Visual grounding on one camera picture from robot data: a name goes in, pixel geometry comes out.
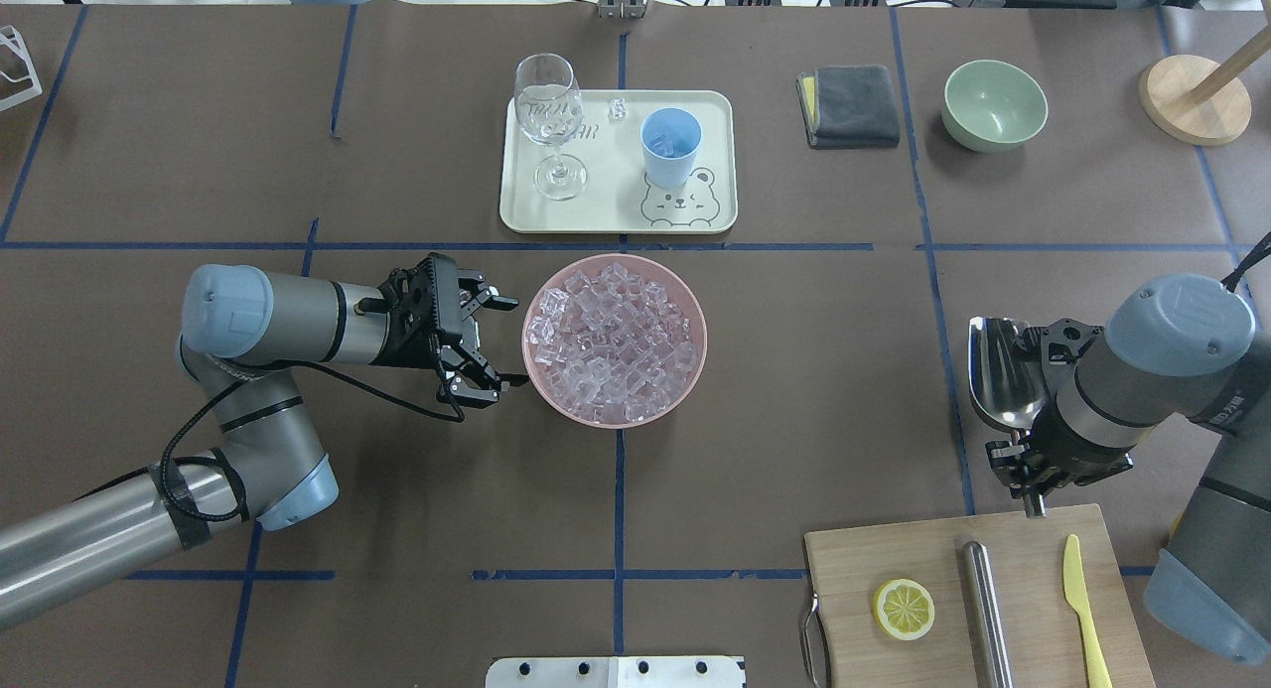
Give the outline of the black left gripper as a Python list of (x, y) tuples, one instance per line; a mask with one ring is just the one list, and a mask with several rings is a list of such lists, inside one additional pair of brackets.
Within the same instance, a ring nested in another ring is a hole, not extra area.
[(472, 408), (491, 407), (505, 390), (527, 383), (526, 374), (494, 371), (478, 351), (474, 313), (513, 312), (520, 305), (480, 271), (428, 254), (413, 268), (394, 270), (377, 291), (386, 304), (386, 340), (377, 365), (433, 370), (441, 380), (437, 399)]

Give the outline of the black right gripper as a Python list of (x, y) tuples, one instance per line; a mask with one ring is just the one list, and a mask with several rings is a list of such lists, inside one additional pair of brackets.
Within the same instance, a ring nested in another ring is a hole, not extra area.
[(1052, 326), (1021, 326), (1021, 351), (1043, 373), (1046, 403), (1024, 437), (1023, 462), (1035, 471), (1032, 485), (1043, 499), (1066, 485), (1093, 485), (1131, 471), (1125, 448), (1097, 449), (1060, 423), (1060, 390), (1075, 376), (1077, 362), (1091, 343), (1102, 340), (1103, 327), (1063, 318)]

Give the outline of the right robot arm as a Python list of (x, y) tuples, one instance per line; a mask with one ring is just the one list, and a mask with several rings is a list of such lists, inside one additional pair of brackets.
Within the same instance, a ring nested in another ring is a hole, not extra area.
[(1268, 660), (1268, 328), (1239, 292), (1267, 258), (1262, 239), (1221, 280), (1145, 281), (1104, 326), (969, 323), (972, 401), (1008, 434), (988, 444), (988, 463), (1030, 515), (1043, 516), (1054, 490), (1131, 471), (1145, 450), (1202, 451), (1150, 472), (1166, 499), (1131, 485), (1132, 505), (1164, 511), (1143, 599), (1166, 628), (1240, 665)]

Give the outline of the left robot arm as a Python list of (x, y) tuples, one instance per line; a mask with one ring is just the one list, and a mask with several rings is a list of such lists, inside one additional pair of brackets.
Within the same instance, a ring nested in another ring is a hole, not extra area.
[(517, 305), (480, 271), (438, 253), (375, 286), (201, 266), (186, 289), (175, 352), (205, 406), (158, 462), (3, 530), (3, 627), (205, 546), (236, 521), (277, 532), (330, 507), (336, 471), (295, 368), (435, 374), (441, 409), (407, 408), (459, 423), (468, 408), (527, 380), (494, 371), (480, 352), (477, 312)]

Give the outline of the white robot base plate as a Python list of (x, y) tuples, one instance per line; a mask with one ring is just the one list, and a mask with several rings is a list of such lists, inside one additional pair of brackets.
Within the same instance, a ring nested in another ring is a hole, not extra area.
[(745, 661), (724, 655), (505, 657), (486, 687), (745, 687)]

